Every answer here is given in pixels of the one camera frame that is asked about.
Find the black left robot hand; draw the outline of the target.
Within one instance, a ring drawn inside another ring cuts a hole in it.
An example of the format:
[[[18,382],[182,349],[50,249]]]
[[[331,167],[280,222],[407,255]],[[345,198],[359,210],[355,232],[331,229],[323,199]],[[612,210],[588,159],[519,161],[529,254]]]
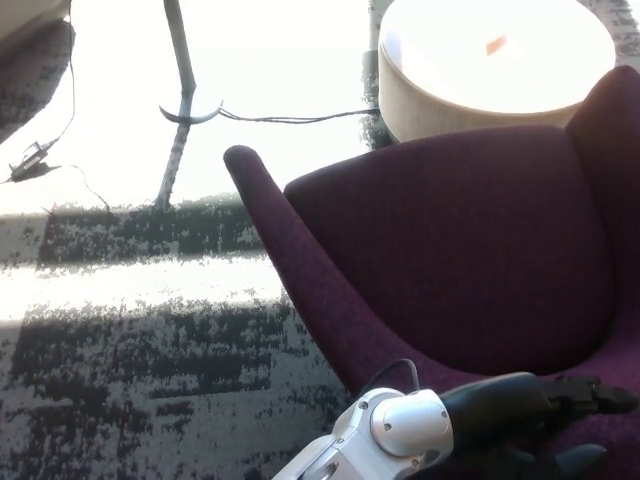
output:
[[[639,398],[597,376],[562,375],[551,380],[527,372],[469,383],[441,399],[452,424],[453,455],[486,452],[491,479],[583,479],[607,453],[582,444],[549,459],[536,459],[504,441],[526,431],[550,433],[589,415],[627,414]]]

